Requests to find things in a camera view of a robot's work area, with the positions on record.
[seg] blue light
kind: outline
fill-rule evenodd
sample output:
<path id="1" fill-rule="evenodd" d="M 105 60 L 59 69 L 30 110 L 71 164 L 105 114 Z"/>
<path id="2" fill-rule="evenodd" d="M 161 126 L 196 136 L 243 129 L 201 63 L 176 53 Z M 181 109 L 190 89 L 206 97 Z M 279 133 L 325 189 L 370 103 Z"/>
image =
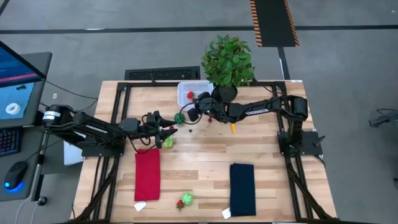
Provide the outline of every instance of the blue light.
<path id="1" fill-rule="evenodd" d="M 17 187 L 15 187 L 14 189 L 5 189 L 7 193 L 9 194 L 17 194 L 19 193 L 22 189 L 24 188 L 24 183 L 21 182 L 18 184 Z"/>

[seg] white basket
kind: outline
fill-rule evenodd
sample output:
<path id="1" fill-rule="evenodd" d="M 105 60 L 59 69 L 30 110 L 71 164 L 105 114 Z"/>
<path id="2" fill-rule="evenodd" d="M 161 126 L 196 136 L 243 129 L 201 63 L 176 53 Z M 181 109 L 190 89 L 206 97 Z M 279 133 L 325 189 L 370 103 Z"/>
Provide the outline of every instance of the white basket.
<path id="1" fill-rule="evenodd" d="M 213 84 L 209 81 L 199 81 L 199 82 L 180 82 L 178 84 L 178 105 L 181 107 L 192 102 L 191 99 L 188 99 L 187 95 L 190 91 L 192 91 L 195 95 L 195 98 L 198 97 L 200 93 L 208 92 L 211 93 L 213 91 Z M 185 111 L 193 108 L 194 105 L 189 105 L 184 108 Z"/>

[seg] black flower pot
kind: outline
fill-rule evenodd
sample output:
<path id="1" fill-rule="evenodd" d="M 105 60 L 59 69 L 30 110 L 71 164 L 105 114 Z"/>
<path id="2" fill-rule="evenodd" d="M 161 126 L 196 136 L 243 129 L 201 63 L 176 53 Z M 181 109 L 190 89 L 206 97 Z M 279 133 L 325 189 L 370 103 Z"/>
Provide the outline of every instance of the black flower pot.
<path id="1" fill-rule="evenodd" d="M 219 103 L 230 103 L 235 99 L 237 94 L 238 89 L 235 86 L 216 86 L 213 92 L 211 92 L 211 97 Z"/>

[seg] computer monitor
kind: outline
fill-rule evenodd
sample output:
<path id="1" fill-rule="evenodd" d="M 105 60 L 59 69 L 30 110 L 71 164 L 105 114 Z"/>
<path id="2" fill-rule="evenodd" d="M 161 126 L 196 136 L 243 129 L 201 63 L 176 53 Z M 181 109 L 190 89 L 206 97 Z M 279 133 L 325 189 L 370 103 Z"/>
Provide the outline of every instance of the computer monitor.
<path id="1" fill-rule="evenodd" d="M 0 41 L 0 87 L 45 80 L 37 68 Z"/>

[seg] wooden table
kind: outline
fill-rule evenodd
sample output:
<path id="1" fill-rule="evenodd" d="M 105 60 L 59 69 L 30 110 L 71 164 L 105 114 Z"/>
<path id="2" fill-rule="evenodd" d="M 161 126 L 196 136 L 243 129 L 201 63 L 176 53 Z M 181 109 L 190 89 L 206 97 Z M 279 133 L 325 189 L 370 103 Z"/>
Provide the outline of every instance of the wooden table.
<path id="1" fill-rule="evenodd" d="M 96 118 L 110 122 L 117 83 L 103 82 Z M 306 97 L 302 82 L 286 81 L 286 87 L 288 95 Z M 240 87 L 234 102 L 248 103 L 270 97 L 271 93 L 263 87 Z M 117 122 L 120 122 L 123 99 L 124 93 Z M 132 88 L 128 118 L 140 119 L 142 115 L 155 110 L 159 110 L 165 119 L 173 119 L 174 114 L 180 110 L 177 87 Z M 313 128 L 309 114 L 303 129 Z M 147 206 L 140 212 L 134 208 L 135 152 L 126 141 L 125 154 L 119 165 L 111 222 L 294 221 L 285 161 L 279 153 L 277 142 L 278 130 L 275 113 L 247 117 L 236 124 L 235 135 L 229 124 L 212 122 L 209 126 L 206 116 L 196 125 L 178 127 L 173 148 L 160 150 L 160 200 L 147 202 Z M 147 148 L 140 141 L 134 141 L 134 144 Z M 335 216 L 323 164 L 313 156 L 302 156 L 302 160 L 309 191 L 326 212 Z M 234 162 L 254 164 L 257 215 L 225 220 L 221 211 L 229 207 L 229 165 Z M 90 201 L 96 163 L 96 157 L 84 161 L 74 203 L 77 215 Z M 302 194 L 297 191 L 304 217 Z M 184 192 L 191 192 L 194 201 L 191 206 L 178 212 L 175 205 Z M 100 217 L 104 215 L 107 192 L 103 198 Z"/>

